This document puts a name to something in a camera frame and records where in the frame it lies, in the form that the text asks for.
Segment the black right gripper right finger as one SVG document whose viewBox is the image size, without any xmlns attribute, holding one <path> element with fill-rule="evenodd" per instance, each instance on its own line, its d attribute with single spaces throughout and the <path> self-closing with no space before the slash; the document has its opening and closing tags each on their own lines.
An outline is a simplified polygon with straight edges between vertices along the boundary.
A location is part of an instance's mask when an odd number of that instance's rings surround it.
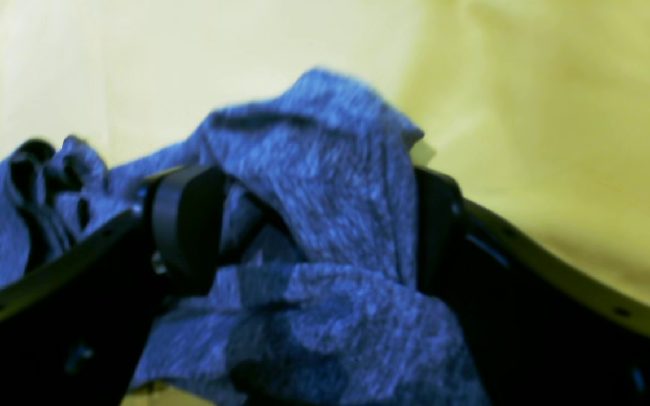
<svg viewBox="0 0 650 406">
<path fill-rule="evenodd" d="M 457 315 L 493 405 L 650 405 L 650 306 L 418 167 L 418 288 Z"/>
</svg>

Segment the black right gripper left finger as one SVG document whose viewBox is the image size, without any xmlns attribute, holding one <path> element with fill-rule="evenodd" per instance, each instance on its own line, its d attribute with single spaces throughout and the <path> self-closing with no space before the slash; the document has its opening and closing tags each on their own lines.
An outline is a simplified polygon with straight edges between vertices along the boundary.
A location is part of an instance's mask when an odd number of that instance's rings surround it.
<svg viewBox="0 0 650 406">
<path fill-rule="evenodd" d="M 206 295 L 234 180 L 147 178 L 133 208 L 0 288 L 0 405 L 119 405 L 166 298 Z"/>
</svg>

